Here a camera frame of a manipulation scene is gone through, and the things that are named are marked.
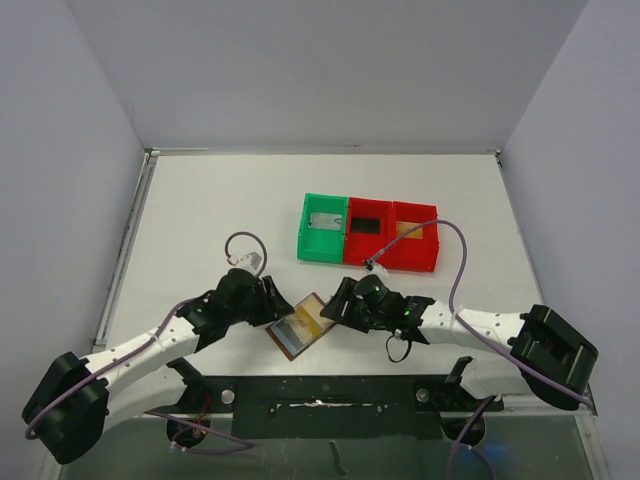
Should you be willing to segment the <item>brown leather card holder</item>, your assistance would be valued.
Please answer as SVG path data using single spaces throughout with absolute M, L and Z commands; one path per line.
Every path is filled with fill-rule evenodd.
M 294 361 L 302 355 L 336 325 L 334 321 L 320 316 L 320 311 L 325 306 L 325 302 L 316 292 L 312 292 L 307 295 L 294 307 L 294 309 L 298 306 L 304 307 L 320 325 L 322 332 L 319 335 L 312 336 L 299 323 L 295 312 L 286 318 L 273 322 L 266 328 L 266 332 L 269 337 L 274 341 L 289 361 Z

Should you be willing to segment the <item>gold card pocket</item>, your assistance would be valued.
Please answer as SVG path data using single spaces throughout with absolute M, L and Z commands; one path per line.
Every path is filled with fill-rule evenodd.
M 314 318 L 307 312 L 307 310 L 298 306 L 295 309 L 295 315 L 299 323 L 312 335 L 317 336 L 322 332 L 320 325 L 314 320 Z

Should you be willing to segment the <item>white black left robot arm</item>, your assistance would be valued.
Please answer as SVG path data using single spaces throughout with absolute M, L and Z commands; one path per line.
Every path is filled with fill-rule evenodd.
M 235 324 L 260 327 L 293 312 L 271 277 L 232 268 L 215 289 L 178 303 L 158 327 L 99 353 L 58 356 L 22 411 L 25 437 L 65 465 L 131 417 L 181 404 L 197 410 L 206 385 L 188 356 Z

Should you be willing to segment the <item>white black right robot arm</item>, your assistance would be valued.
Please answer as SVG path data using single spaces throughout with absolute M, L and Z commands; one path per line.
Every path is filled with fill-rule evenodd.
M 535 304 L 524 313 L 455 310 L 430 297 L 394 292 L 371 274 L 344 278 L 321 315 L 363 333 L 388 331 L 409 344 L 497 355 L 487 367 L 463 366 L 457 382 L 475 399 L 533 394 L 561 410 L 593 406 L 586 390 L 598 350 L 548 306 Z

